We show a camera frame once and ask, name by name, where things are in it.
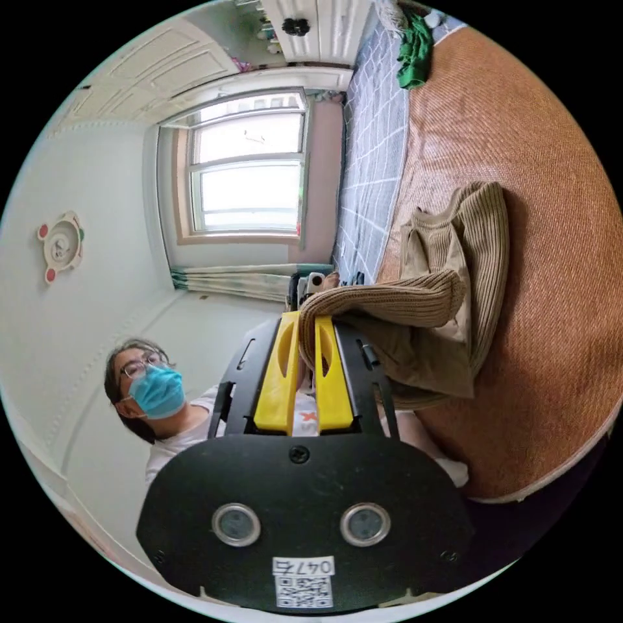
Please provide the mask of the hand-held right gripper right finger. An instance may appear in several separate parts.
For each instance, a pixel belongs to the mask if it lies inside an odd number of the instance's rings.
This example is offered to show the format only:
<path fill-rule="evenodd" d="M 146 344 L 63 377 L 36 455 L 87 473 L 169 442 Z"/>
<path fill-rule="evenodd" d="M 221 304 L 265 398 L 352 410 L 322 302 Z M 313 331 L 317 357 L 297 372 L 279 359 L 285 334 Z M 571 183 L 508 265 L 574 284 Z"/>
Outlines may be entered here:
<path fill-rule="evenodd" d="M 330 316 L 314 326 L 314 377 L 318 432 L 342 434 L 353 430 L 354 412 L 341 359 L 337 331 Z"/>

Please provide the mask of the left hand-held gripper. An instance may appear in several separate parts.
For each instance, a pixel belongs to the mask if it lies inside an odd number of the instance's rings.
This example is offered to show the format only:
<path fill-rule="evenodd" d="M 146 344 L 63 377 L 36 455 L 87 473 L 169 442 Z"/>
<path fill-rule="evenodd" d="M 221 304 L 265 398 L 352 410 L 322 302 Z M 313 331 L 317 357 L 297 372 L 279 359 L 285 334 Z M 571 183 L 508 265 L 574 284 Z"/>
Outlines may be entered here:
<path fill-rule="evenodd" d="M 308 275 L 302 273 L 294 273 L 288 285 L 287 291 L 287 310 L 294 312 L 304 302 L 308 293 Z"/>

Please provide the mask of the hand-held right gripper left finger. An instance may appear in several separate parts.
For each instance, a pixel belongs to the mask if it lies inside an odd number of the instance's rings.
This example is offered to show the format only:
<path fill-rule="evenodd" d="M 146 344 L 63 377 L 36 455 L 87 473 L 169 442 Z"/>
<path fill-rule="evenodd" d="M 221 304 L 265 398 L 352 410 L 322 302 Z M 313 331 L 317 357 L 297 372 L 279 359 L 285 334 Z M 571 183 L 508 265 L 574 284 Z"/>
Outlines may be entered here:
<path fill-rule="evenodd" d="M 299 312 L 281 316 L 260 389 L 254 424 L 262 432 L 292 434 L 299 374 Z"/>

